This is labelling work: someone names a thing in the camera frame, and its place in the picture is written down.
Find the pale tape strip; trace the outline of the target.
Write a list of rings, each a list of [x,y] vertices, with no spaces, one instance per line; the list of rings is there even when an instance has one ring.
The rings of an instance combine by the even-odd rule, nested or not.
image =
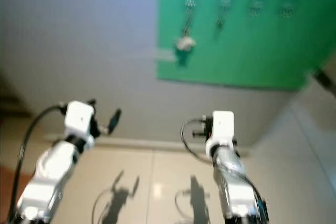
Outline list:
[[[177,56],[175,52],[170,49],[148,49],[141,51],[137,58],[139,59],[152,59],[155,61],[167,61],[167,62],[176,62]]]

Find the key bunch with white plush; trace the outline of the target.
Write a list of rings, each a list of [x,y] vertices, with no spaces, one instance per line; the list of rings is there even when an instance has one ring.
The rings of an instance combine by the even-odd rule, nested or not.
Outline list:
[[[195,40],[191,37],[191,29],[194,23],[194,10],[192,12],[185,11],[185,21],[182,27],[182,34],[176,42],[176,49],[188,52],[195,46]]]

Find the single dark key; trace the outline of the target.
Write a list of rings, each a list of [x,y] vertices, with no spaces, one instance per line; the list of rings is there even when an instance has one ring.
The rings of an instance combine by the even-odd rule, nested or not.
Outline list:
[[[228,4],[221,4],[218,8],[217,20],[215,22],[216,29],[223,29],[225,25],[226,16],[228,15],[229,6]]]

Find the brown floor mat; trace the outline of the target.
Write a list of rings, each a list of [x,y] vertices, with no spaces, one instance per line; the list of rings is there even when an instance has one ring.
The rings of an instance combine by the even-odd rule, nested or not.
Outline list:
[[[17,198],[23,193],[27,183],[32,177],[31,173],[20,173],[17,185]],[[12,204],[12,188],[14,185],[15,171],[9,167],[0,167],[0,224],[5,224]]]

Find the green wall board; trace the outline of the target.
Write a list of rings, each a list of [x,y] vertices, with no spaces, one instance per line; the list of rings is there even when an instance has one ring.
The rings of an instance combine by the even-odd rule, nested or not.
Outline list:
[[[252,0],[232,0],[223,29],[216,29],[220,0],[195,0],[191,51],[176,49],[185,21],[185,0],[158,0],[158,49],[175,52],[176,62],[156,61],[161,80],[226,87],[295,91],[305,76],[336,48],[336,0],[264,0],[257,17]],[[296,4],[281,18],[281,3]]]

